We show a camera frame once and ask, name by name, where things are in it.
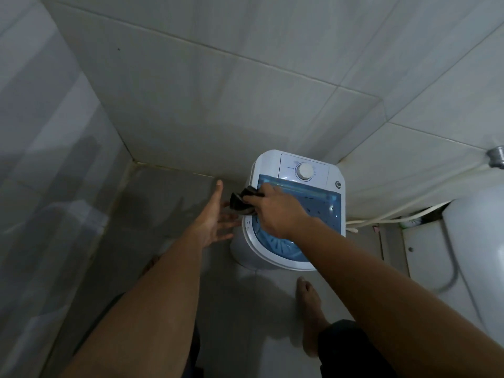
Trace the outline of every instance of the white knob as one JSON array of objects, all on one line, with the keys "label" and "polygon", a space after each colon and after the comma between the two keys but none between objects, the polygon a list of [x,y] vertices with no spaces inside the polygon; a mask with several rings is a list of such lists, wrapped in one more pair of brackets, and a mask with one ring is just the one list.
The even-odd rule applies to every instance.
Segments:
[{"label": "white knob", "polygon": [[313,176],[313,166],[308,163],[301,163],[297,166],[296,174],[299,179],[308,180]]}]

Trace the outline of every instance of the tiled wall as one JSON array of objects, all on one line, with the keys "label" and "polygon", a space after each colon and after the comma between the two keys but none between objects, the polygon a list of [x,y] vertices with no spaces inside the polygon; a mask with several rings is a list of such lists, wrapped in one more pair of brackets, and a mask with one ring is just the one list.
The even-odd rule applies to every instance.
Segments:
[{"label": "tiled wall", "polygon": [[504,0],[44,2],[142,162],[242,181],[272,148],[344,159],[371,217],[502,144]]},{"label": "tiled wall", "polygon": [[0,376],[38,376],[131,163],[44,6],[0,0]]}]

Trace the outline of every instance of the black cloth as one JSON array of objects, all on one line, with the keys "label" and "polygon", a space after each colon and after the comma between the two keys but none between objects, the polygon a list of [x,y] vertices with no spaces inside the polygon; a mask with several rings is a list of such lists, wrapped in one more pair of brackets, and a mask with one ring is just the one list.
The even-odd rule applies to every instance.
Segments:
[{"label": "black cloth", "polygon": [[389,363],[354,321],[342,319],[318,335],[323,378],[346,376],[395,377]]},{"label": "black cloth", "polygon": [[[77,353],[105,315],[123,296],[119,294],[105,307],[74,350]],[[203,378],[203,370],[196,367],[200,352],[200,333],[194,326],[191,349],[186,368],[181,378]],[[318,335],[318,357],[322,366],[322,378],[346,376],[396,377],[396,373],[380,352],[369,341],[366,333],[354,322],[347,319],[330,325]]]}]

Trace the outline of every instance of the person's right arm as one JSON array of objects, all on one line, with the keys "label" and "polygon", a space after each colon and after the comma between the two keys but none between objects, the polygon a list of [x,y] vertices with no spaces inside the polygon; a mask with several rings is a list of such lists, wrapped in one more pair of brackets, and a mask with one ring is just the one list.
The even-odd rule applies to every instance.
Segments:
[{"label": "person's right arm", "polygon": [[504,349],[413,280],[310,217],[264,184],[256,206],[268,233],[296,243],[357,324],[404,376],[504,376]]}]

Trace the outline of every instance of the mini washing machine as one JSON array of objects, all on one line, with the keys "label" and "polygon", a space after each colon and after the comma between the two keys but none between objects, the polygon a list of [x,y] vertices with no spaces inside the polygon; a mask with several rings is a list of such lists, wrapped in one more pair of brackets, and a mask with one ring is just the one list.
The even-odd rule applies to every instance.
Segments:
[{"label": "mini washing machine", "polygon": [[[310,216],[345,235],[345,179],[336,166],[270,150],[252,165],[246,185],[259,189],[263,183],[280,186],[296,197]],[[263,231],[257,215],[243,216],[242,220],[234,232],[231,254],[243,267],[315,270],[296,244]]]}]

